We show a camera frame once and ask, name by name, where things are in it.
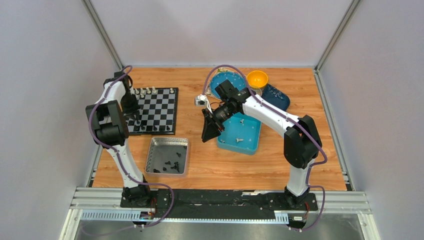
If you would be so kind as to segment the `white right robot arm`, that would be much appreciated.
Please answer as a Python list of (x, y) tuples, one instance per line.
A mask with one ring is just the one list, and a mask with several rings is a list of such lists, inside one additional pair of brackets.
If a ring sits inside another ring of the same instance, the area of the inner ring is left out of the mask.
[(229, 80), (222, 82), (215, 90), (223, 102), (216, 109), (211, 109), (206, 95), (200, 94), (194, 99), (196, 106), (204, 107), (202, 142), (220, 136), (225, 130), (225, 121), (237, 113), (255, 118), (277, 132), (283, 139), (283, 155), (290, 164), (285, 203), (290, 209), (299, 209), (310, 189), (309, 169), (322, 149), (313, 119), (308, 115), (298, 117), (289, 114), (268, 103), (250, 87), (238, 90)]

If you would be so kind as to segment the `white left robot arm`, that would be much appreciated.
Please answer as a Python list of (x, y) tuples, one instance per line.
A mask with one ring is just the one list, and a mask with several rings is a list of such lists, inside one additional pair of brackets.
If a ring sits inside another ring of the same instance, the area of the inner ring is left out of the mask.
[(123, 179), (120, 206), (146, 208), (152, 203), (153, 194), (130, 151), (130, 133), (125, 119), (126, 114), (137, 114), (140, 109), (130, 70), (126, 66), (106, 79), (101, 97), (95, 104), (86, 106), (85, 113), (94, 142), (112, 156)]

